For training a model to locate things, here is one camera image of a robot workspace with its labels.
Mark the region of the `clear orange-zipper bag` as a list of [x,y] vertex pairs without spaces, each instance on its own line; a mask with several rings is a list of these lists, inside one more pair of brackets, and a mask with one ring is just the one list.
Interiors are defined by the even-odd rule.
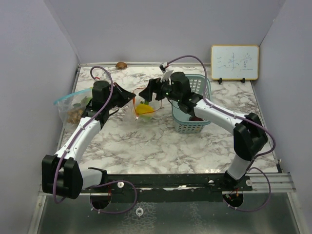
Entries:
[[132,113],[135,121],[137,122],[147,122],[151,120],[155,116],[156,112],[163,108],[163,101],[155,100],[155,94],[152,95],[152,101],[146,101],[145,99],[140,97],[138,94],[144,89],[145,87],[139,87],[133,90],[133,93],[136,96],[132,99]]

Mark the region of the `tan brown mushroom toy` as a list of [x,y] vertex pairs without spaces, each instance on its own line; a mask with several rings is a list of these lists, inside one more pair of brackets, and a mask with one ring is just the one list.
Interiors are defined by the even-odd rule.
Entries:
[[128,66],[127,66],[127,64],[126,64],[125,62],[120,61],[120,62],[118,62],[118,63],[115,65],[115,67],[116,67],[117,69],[126,69]]

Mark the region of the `green ring toy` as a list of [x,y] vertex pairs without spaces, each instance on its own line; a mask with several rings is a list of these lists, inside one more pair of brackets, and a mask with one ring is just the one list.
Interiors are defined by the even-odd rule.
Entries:
[[91,97],[84,97],[80,102],[73,104],[73,107],[78,108],[78,107],[86,106],[90,102],[91,99],[92,99]]

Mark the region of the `brown longan bunch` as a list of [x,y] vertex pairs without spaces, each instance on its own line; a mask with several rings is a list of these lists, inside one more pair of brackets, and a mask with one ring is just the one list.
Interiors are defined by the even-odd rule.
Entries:
[[71,124],[79,124],[83,110],[82,109],[72,109],[67,112],[68,118],[67,122]]

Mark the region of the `clear blue-zipper bag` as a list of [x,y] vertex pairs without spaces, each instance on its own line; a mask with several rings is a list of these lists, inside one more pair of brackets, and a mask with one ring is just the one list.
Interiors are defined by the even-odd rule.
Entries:
[[79,124],[71,124],[67,122],[67,112],[72,109],[82,109],[85,110],[86,106],[74,108],[73,104],[80,102],[84,97],[92,97],[92,88],[83,89],[59,98],[54,102],[54,106],[58,109],[59,117],[63,123],[63,128],[66,132],[72,133],[75,131]]

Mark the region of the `dark red apple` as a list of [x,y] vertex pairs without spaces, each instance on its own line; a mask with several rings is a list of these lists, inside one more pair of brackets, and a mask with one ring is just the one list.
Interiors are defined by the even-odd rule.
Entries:
[[203,119],[199,117],[190,117],[189,121],[203,121]]

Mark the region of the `green round fruit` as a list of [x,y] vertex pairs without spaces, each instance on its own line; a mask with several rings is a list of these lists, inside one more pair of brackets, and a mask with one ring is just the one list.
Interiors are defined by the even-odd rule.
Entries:
[[142,114],[140,116],[140,118],[142,119],[142,121],[144,122],[149,122],[153,119],[154,114],[153,113],[147,113],[147,114]]

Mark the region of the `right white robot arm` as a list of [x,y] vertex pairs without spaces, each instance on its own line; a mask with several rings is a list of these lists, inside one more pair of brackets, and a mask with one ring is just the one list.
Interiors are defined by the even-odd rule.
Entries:
[[241,186],[241,178],[268,141],[257,114],[231,112],[210,102],[191,90],[190,80],[183,72],[172,73],[170,80],[166,81],[161,78],[150,79],[139,96],[147,102],[152,101],[152,98],[175,101],[182,112],[208,120],[233,135],[235,156],[224,175],[224,185],[230,191]]

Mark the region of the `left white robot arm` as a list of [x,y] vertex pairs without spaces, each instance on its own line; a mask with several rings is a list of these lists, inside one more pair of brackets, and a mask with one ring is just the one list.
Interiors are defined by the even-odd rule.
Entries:
[[134,93],[124,90],[117,83],[94,83],[92,98],[71,137],[53,156],[46,155],[42,160],[43,192],[76,199],[82,190],[89,187],[99,193],[106,190],[108,181],[103,177],[102,170],[81,170],[79,162],[92,139],[108,120],[110,110],[121,108],[134,98]]

